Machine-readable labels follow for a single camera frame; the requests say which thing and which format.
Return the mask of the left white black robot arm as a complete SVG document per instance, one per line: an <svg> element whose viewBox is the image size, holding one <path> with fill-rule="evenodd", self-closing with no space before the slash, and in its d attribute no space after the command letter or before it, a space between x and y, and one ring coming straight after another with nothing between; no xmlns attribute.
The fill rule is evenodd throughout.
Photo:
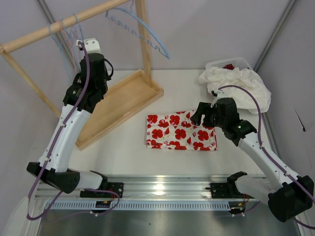
<svg viewBox="0 0 315 236"><path fill-rule="evenodd" d="M67 89L62 113L54 134L37 162L30 162L27 172L37 180L64 192L75 189L100 189L106 177L97 172L71 170L69 160L77 138L96 105L108 91L109 61L101 53L89 53L80 61L79 72Z"/></svg>

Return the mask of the red poppy print skirt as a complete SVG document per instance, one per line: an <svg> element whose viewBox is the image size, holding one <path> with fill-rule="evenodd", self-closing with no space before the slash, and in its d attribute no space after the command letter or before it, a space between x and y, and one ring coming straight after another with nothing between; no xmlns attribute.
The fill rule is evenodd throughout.
<svg viewBox="0 0 315 236"><path fill-rule="evenodd" d="M214 128L196 126L190 120L194 110L147 115L146 145L167 150L218 150Z"/></svg>

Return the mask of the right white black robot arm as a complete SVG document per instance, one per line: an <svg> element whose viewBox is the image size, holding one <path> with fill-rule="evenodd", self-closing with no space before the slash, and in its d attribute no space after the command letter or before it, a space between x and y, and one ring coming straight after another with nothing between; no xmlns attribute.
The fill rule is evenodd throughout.
<svg viewBox="0 0 315 236"><path fill-rule="evenodd" d="M281 222L313 206L315 184L312 179L297 174L263 146L257 129L240 118L233 98L220 98L215 104L200 102L190 120L196 126L220 128L228 140L254 161L269 181L264 183L238 172L227 179L230 194L248 194L266 204Z"/></svg>

